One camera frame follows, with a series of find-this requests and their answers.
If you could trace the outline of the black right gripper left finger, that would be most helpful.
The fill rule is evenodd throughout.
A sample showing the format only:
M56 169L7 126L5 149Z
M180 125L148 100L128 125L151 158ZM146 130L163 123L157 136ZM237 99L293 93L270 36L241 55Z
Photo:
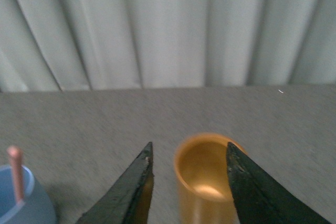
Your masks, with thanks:
M153 143L148 142L112 187L77 223L147 223L153 193Z

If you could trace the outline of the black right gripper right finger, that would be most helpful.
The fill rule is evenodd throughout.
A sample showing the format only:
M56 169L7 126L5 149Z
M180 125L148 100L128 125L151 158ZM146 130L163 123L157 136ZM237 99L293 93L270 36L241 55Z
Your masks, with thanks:
M226 162L240 223L329 223L232 142L227 145Z

